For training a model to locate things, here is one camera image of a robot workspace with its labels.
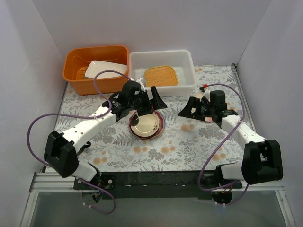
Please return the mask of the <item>woven bamboo tray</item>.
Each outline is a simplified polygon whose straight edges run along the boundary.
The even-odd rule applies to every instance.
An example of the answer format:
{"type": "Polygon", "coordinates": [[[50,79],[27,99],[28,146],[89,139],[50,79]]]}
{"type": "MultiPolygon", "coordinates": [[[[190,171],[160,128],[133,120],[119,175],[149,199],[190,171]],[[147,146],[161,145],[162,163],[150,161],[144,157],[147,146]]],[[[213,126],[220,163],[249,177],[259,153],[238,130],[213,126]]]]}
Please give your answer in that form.
{"type": "Polygon", "coordinates": [[[145,84],[147,87],[178,86],[176,71],[170,66],[159,66],[149,68],[144,72],[145,84]]]}

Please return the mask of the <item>cream and pink plate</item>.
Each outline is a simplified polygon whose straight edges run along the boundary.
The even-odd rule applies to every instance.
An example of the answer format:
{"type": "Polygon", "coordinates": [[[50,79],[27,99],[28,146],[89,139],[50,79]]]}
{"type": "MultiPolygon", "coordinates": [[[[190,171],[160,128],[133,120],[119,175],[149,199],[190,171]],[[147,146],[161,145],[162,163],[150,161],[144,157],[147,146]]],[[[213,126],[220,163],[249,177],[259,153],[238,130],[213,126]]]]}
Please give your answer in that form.
{"type": "MultiPolygon", "coordinates": [[[[202,94],[202,93],[197,93],[196,95],[195,95],[195,97],[196,98],[198,98],[198,99],[202,99],[202,97],[204,96],[204,94],[202,94]]],[[[212,121],[212,118],[211,117],[206,117],[205,118],[205,122],[208,122],[208,123],[211,123],[211,122],[213,122],[212,121]]]]}

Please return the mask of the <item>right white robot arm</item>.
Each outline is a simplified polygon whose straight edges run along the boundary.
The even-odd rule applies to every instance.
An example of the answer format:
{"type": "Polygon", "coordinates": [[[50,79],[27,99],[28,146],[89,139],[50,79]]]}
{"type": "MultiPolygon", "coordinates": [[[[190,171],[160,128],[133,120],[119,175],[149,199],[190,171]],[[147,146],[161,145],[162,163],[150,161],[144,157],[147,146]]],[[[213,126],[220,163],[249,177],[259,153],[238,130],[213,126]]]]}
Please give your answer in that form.
{"type": "Polygon", "coordinates": [[[281,148],[276,140],[267,140],[241,121],[238,113],[228,109],[221,90],[205,92],[202,98],[190,97],[179,112],[180,117],[216,123],[244,150],[241,163],[218,165],[214,182],[220,188],[232,180],[258,184],[281,180],[284,176],[281,148]]]}

